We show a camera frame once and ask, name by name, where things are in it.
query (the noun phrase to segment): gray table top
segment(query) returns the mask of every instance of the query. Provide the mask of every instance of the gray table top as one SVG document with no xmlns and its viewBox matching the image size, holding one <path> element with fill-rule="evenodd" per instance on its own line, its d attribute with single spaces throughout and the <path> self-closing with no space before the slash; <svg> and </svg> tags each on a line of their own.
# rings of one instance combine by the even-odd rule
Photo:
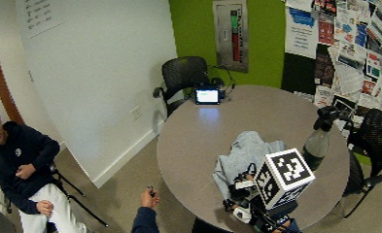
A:
<svg viewBox="0 0 382 233">
<path fill-rule="evenodd" d="M 261 85 L 238 85 L 230 101 L 198 106 L 188 101 L 169 117 L 157 145 L 164 180 L 184 206 L 206 222 L 233 232 L 254 232 L 224 207 L 213 173 L 220 155 L 229 155 L 236 137 L 257 131 L 266 142 L 282 140 L 302 151 L 314 132 L 319 107 L 293 93 Z M 347 140 L 335 126 L 317 179 L 298 197 L 290 214 L 301 228 L 319 222 L 339 203 L 349 179 Z"/>
</svg>

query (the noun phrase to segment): gray carpet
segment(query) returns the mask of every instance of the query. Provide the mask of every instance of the gray carpet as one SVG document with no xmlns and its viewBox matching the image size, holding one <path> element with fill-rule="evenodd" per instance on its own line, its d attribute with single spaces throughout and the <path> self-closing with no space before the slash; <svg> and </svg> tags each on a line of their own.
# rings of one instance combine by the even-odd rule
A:
<svg viewBox="0 0 382 233">
<path fill-rule="evenodd" d="M 194 215 L 181 205 L 164 182 L 157 165 L 156 148 L 157 139 L 149 143 L 100 189 L 90 182 L 69 150 L 60 155 L 57 164 L 61 172 L 84 190 L 86 197 L 82 197 L 68 185 L 65 186 L 66 190 L 78 197 L 109 224 L 109 227 L 104 227 L 80 208 L 77 203 L 72 202 L 77 219 L 85 222 L 96 232 L 128 233 L 132 231 L 134 217 L 141 205 L 141 193 L 150 184 L 158 189 L 161 196 L 161 203 L 157 207 L 157 222 L 161 232 L 192 232 Z M 363 165 L 363 168 L 368 174 L 369 167 Z M 353 204 L 357 203 L 359 198 L 359 195 L 345 198 L 341 205 L 335 207 L 325 219 L 304 229 L 304 232 L 382 232 L 382 184 L 376 186 L 356 213 L 348 220 L 344 220 L 343 206 L 348 212 Z M 17 209 L 14 209 L 10 218 L 17 224 L 18 232 L 22 232 Z"/>
</svg>

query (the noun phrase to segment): white wall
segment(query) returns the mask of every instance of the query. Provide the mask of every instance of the white wall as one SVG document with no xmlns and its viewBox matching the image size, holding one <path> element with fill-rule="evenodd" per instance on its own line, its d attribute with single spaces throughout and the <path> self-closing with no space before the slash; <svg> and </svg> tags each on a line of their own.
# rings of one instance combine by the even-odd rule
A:
<svg viewBox="0 0 382 233">
<path fill-rule="evenodd" d="M 66 145 L 101 187 L 165 119 L 162 101 L 152 93 L 162 84 L 164 62 L 177 56 L 169 1 L 60 2 L 65 23 L 32 39 L 22 30 L 34 83 L 18 90 L 36 85 Z M 18 105 L 24 111 L 25 104 Z M 130 111 L 138 106 L 142 117 L 134 121 Z"/>
<path fill-rule="evenodd" d="M 26 124 L 64 142 L 29 76 L 16 1 L 0 0 L 0 66 Z"/>
</svg>

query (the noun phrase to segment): black office chair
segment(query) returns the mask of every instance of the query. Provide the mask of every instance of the black office chair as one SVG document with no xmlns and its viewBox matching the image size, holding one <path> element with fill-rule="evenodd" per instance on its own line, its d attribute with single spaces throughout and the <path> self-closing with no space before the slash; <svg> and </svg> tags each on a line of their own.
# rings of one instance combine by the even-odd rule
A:
<svg viewBox="0 0 382 233">
<path fill-rule="evenodd" d="M 174 58 L 162 65 L 162 75 L 166 83 L 166 90 L 162 87 L 157 87 L 153 91 L 153 97 L 164 98 L 169 117 L 190 98 L 188 95 L 185 99 L 169 103 L 169 100 L 178 91 L 210 83 L 206 61 L 200 56 Z"/>
<path fill-rule="evenodd" d="M 345 215 L 347 219 L 359 208 L 363 200 L 368 196 L 372 189 L 379 183 L 382 182 L 382 111 L 372 109 L 364 116 L 361 128 L 357 132 L 353 132 L 349 136 L 348 143 L 360 147 L 367 155 L 371 157 L 372 172 L 371 177 L 364 178 L 361 164 L 357 160 L 355 153 L 351 151 L 351 177 L 344 193 L 344 197 L 355 194 L 364 193 L 364 196 L 353 208 L 353 210 Z"/>
<path fill-rule="evenodd" d="M 64 186 L 64 181 L 70 184 L 70 186 L 77 190 L 77 192 L 85 197 L 85 193 L 82 192 L 82 190 L 70 182 L 70 180 L 64 176 L 64 174 L 61 173 L 57 164 L 53 162 L 53 164 L 50 165 L 50 170 L 53 175 L 58 176 L 54 184 L 58 186 L 58 188 L 61 189 L 61 191 L 65 193 L 66 198 L 70 200 L 73 199 L 77 204 L 85 209 L 85 211 L 89 213 L 89 215 L 105 226 L 109 227 L 108 223 L 90 211 L 90 209 L 85 206 L 85 204 L 77 199 L 76 196 L 70 195 L 66 190 L 65 190 L 65 186 Z M 9 207 L 8 207 L 8 212 L 12 213 L 13 212 L 13 208 L 12 208 L 12 201 L 9 202 Z M 48 233 L 53 233 L 56 232 L 58 229 L 56 227 L 56 224 L 53 222 L 48 221 Z"/>
</svg>

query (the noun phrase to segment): bulletin board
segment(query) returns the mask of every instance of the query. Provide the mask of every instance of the bulletin board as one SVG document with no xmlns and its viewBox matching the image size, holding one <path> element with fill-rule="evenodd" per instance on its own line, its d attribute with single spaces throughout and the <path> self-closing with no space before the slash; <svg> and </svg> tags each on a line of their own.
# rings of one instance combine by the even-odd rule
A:
<svg viewBox="0 0 382 233">
<path fill-rule="evenodd" d="M 382 1 L 286 2 L 281 88 L 335 105 L 357 126 L 382 110 Z"/>
</svg>

